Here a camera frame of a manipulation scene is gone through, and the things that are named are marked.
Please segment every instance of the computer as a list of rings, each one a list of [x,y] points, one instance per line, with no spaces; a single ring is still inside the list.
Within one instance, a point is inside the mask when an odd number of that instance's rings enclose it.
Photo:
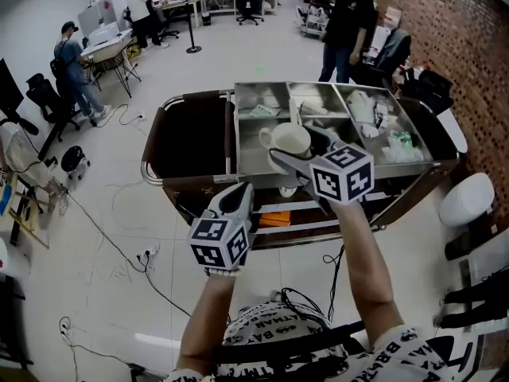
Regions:
[[[16,113],[17,108],[23,101],[23,95],[18,89],[16,82],[14,82],[14,78],[10,74],[4,59],[0,60],[0,86],[2,86],[0,111],[10,118],[13,113]]]

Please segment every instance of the brick wall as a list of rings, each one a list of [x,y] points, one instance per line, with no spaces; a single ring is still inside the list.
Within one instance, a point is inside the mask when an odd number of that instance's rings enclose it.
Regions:
[[[402,10],[412,61],[454,83],[453,112],[468,141],[468,172],[495,186],[489,224],[509,227],[509,7],[499,0],[375,0]]]

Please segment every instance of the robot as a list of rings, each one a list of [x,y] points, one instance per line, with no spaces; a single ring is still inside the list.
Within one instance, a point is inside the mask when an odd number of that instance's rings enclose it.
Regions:
[[[337,134],[306,127],[311,135],[311,156],[298,157],[269,150],[274,163],[293,175],[325,213],[328,201],[342,205],[373,190],[374,159],[358,146],[342,142]],[[188,243],[196,261],[208,274],[236,276],[245,264],[254,236],[251,229],[253,185],[233,185],[214,196],[202,216],[192,223]]]

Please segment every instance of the black bag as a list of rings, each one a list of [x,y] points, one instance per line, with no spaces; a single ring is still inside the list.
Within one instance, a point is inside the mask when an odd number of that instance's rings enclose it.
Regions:
[[[58,57],[49,63],[51,72],[57,80],[65,78],[67,67],[73,62],[71,61],[68,64],[66,64],[64,59],[60,56],[62,54],[62,49],[64,49],[64,46],[67,44],[67,41],[69,40],[66,40],[66,42],[62,44],[62,48],[60,49]]]

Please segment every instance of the orange item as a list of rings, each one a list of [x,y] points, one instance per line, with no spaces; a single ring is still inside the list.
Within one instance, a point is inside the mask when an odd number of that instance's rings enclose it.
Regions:
[[[265,212],[260,218],[260,225],[263,226],[289,226],[290,211]]]

